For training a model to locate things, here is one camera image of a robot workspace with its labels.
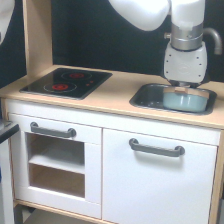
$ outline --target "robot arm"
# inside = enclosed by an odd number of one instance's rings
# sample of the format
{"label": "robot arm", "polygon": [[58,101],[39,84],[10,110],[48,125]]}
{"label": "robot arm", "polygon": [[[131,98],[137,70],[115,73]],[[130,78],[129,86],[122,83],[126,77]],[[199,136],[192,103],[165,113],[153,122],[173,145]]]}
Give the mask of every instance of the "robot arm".
{"label": "robot arm", "polygon": [[121,16],[145,31],[157,29],[170,11],[172,32],[165,54],[164,76],[171,83],[175,81],[175,85],[200,85],[207,68],[207,52],[202,42],[205,0],[109,1]]}
{"label": "robot arm", "polygon": [[0,45],[5,38],[14,5],[15,0],[0,0]]}
{"label": "robot arm", "polygon": [[171,11],[171,44],[178,50],[201,46],[205,0],[109,0],[131,24],[145,31],[157,29]]}

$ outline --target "sink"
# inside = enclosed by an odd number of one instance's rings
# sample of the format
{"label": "sink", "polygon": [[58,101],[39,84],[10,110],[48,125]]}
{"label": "sink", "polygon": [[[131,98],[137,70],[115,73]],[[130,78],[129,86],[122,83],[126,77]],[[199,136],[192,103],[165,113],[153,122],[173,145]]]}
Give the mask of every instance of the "sink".
{"label": "sink", "polygon": [[200,90],[203,90],[203,91],[206,91],[209,93],[209,99],[208,99],[205,111],[200,112],[200,113],[185,112],[185,111],[176,111],[176,110],[164,108],[164,106],[163,106],[163,89],[166,87],[170,87],[170,86],[160,85],[160,84],[144,85],[132,97],[132,99],[130,100],[130,104],[135,107],[141,107],[141,108],[146,108],[146,109],[163,110],[163,111],[192,114],[192,115],[207,115],[207,114],[212,113],[215,99],[217,97],[217,94],[215,92],[213,92],[211,90],[200,89]]}

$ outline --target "wooden countertop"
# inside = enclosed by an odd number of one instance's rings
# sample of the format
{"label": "wooden countertop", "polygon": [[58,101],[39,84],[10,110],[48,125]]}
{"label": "wooden countertop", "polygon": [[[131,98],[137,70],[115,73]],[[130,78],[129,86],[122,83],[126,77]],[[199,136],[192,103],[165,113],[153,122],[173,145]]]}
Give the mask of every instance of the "wooden countertop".
{"label": "wooden countertop", "polygon": [[[224,129],[224,83],[210,82],[200,87],[213,90],[218,94],[213,113],[202,116],[142,109],[132,106],[129,100],[142,85],[149,83],[168,84],[165,79],[153,75],[109,71],[113,73],[113,76],[84,100],[72,100],[19,92],[28,83],[39,79],[59,67],[77,68],[54,65],[36,75],[35,78],[25,76],[2,88],[0,90],[0,97]],[[79,69],[105,71],[86,68]]]}

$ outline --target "cabinet handle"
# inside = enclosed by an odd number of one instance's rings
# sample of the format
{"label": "cabinet handle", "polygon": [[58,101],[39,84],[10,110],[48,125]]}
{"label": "cabinet handle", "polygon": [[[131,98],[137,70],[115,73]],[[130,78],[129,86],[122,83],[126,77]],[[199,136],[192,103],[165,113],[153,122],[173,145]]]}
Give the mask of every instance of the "cabinet handle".
{"label": "cabinet handle", "polygon": [[185,154],[185,149],[182,146],[177,146],[175,149],[163,149],[159,147],[153,147],[148,145],[140,145],[135,138],[130,139],[129,145],[134,151],[152,153],[156,155],[180,157]]}
{"label": "cabinet handle", "polygon": [[32,122],[30,124],[31,131],[37,134],[42,135],[50,135],[54,137],[60,137],[60,138],[71,138],[76,136],[76,131],[73,128],[68,129],[68,131],[57,131],[52,129],[46,129],[38,127],[38,124],[36,122]]}

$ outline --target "black stovetop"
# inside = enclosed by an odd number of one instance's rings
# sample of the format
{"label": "black stovetop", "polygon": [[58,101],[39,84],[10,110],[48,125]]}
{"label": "black stovetop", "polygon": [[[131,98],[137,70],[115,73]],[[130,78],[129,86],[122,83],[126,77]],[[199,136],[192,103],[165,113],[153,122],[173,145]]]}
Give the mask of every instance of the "black stovetop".
{"label": "black stovetop", "polygon": [[58,68],[20,92],[82,100],[111,77],[111,73]]}

